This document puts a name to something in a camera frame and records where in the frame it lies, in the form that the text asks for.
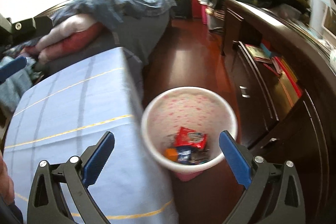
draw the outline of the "pillow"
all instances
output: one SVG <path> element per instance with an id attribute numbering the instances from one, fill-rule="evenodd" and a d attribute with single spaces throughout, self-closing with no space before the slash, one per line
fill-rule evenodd
<path id="1" fill-rule="evenodd" d="M 90 28 L 97 21 L 87 14 L 79 14 L 69 17 L 59 25 L 51 29 L 51 31 L 42 37 L 35 45 L 37 52 L 41 52 L 44 48 L 55 44 L 73 33 L 83 32 Z"/>
<path id="2" fill-rule="evenodd" d="M 60 42 L 44 48 L 39 54 L 40 63 L 45 64 L 59 57 L 78 52 L 94 39 L 96 39 L 103 28 L 104 25 L 100 22 L 97 22 L 85 31 L 75 32 Z"/>

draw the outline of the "dresser drawer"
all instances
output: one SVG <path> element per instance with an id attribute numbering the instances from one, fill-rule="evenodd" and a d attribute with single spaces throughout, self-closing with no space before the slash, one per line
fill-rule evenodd
<path id="1" fill-rule="evenodd" d="M 255 76 L 245 60 L 244 53 L 238 47 L 234 55 L 232 78 L 239 106 L 241 144 L 251 147 L 268 133 L 268 128 L 260 111 L 265 106 L 260 103 L 261 95 L 255 88 Z"/>
<path id="2" fill-rule="evenodd" d="M 238 42 L 236 45 L 237 52 L 240 53 L 241 61 L 249 72 L 253 91 L 259 96 L 260 110 L 264 115 L 266 127 L 268 130 L 271 130 L 278 122 L 278 115 L 269 90 L 256 66 L 256 61 L 253 60 L 245 45 L 241 42 Z"/>

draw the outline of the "red book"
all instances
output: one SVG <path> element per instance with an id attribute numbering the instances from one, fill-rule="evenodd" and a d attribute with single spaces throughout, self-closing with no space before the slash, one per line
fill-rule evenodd
<path id="1" fill-rule="evenodd" d="M 261 42 L 265 45 L 265 47 L 271 51 L 272 50 L 272 47 L 271 47 L 271 43 L 269 41 L 267 41 L 266 39 L 262 39 Z"/>
<path id="2" fill-rule="evenodd" d="M 283 65 L 283 63 L 281 62 L 281 59 L 278 56 L 275 56 L 274 59 L 278 62 L 279 66 L 282 68 L 282 70 L 286 73 L 289 81 L 291 82 L 296 94 L 298 95 L 298 97 L 300 98 L 302 95 L 302 90 L 300 89 L 300 87 L 297 85 L 297 83 L 295 83 L 292 75 L 290 74 L 290 72 L 288 71 L 288 69 Z"/>

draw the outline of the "red pillow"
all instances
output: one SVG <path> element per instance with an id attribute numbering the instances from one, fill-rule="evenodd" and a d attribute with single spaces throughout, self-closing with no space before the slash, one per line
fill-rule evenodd
<path id="1" fill-rule="evenodd" d="M 104 25 L 97 22 L 83 32 L 73 33 L 69 37 L 44 48 L 40 52 L 39 61 L 42 64 L 45 64 L 59 57 L 78 52 L 96 39 L 103 28 Z"/>

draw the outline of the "pink patterned cup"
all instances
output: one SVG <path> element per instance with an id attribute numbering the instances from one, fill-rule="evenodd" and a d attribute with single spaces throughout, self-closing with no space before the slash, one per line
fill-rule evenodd
<path id="1" fill-rule="evenodd" d="M 208 162 L 183 165 L 164 157 L 167 136 L 177 133 L 180 127 L 208 134 Z M 141 121 L 142 137 L 150 154 L 182 181 L 221 162 L 224 155 L 219 148 L 219 134 L 228 130 L 236 139 L 237 128 L 235 113 L 227 101 L 210 90 L 192 86 L 167 90 L 157 96 L 145 109 Z"/>

